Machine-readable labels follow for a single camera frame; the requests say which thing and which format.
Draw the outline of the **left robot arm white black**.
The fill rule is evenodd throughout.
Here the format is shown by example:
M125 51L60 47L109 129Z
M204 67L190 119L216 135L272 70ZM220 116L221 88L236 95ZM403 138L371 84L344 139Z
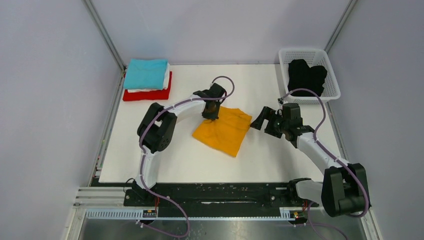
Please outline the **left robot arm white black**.
M137 175L131 184L136 199L142 205L148 206L155 200L155 192L151 188L158 181L159 164L154 157L170 145L177 123L194 115L217 120L221 104L231 94L219 84L212 83L208 89L195 91L169 106L157 102L150 105L137 129L141 156Z

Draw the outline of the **yellow t shirt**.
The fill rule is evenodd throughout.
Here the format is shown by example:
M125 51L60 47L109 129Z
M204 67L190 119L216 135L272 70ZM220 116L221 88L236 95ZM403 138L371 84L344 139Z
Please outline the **yellow t shirt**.
M235 158L250 129L252 116L239 108L220 107L218 119L205 119L192 137L206 146Z

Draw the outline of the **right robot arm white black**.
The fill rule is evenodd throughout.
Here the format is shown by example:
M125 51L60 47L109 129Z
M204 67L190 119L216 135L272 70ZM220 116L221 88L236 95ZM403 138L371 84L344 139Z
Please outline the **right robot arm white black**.
M293 206L309 200L321 205L331 217L364 216L371 206L367 174L360 163L350 163L332 153L317 137L316 129L303 123L297 103L285 103L275 110L263 107L251 128L276 138L285 138L304 153L323 174L321 182L298 178L289 182L287 201Z

